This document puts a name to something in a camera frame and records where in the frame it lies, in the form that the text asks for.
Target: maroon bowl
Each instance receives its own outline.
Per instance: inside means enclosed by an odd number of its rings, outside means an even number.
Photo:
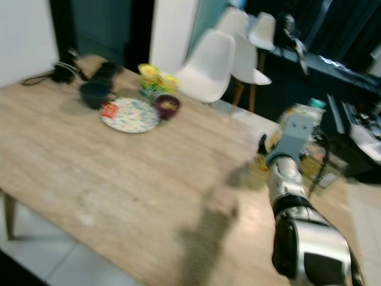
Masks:
[[[181,103],[176,97],[164,94],[160,95],[156,99],[155,106],[157,111],[159,112],[160,119],[169,120],[177,113],[181,106]]]

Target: red snack packet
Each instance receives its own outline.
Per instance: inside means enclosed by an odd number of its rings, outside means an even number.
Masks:
[[[101,116],[115,118],[118,113],[118,107],[113,103],[105,103],[102,105]]]

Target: wooden chair leg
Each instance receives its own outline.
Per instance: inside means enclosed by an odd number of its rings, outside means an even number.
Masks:
[[[239,100],[241,98],[242,91],[243,91],[244,87],[245,87],[245,85],[242,82],[237,80],[237,85],[236,85],[234,100],[233,100],[233,106],[232,106],[232,110],[230,111],[230,115],[232,115],[234,113],[236,107],[238,106],[238,103],[239,103]]]
[[[249,102],[249,111],[254,112],[255,105],[255,92],[257,91],[257,85],[250,85],[250,102]]]
[[[7,229],[8,240],[13,240],[14,218],[15,218],[15,205],[16,201],[7,193],[3,192],[4,196],[4,210],[5,210],[5,228]]]
[[[259,65],[258,65],[258,70],[260,72],[264,71],[264,63],[266,62],[266,55],[267,55],[267,51],[261,51],[261,53],[260,53],[260,62],[259,62]]]

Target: dark blue bowl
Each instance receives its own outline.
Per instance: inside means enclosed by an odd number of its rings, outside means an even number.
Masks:
[[[88,82],[83,84],[79,91],[83,102],[92,109],[100,109],[108,99],[111,87],[99,82]]]

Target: floral plate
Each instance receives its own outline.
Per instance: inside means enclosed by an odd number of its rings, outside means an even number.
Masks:
[[[101,111],[101,119],[116,130],[142,133],[153,129],[160,121],[156,109],[147,102],[134,98],[117,98],[111,104],[117,106],[116,114],[109,117]]]

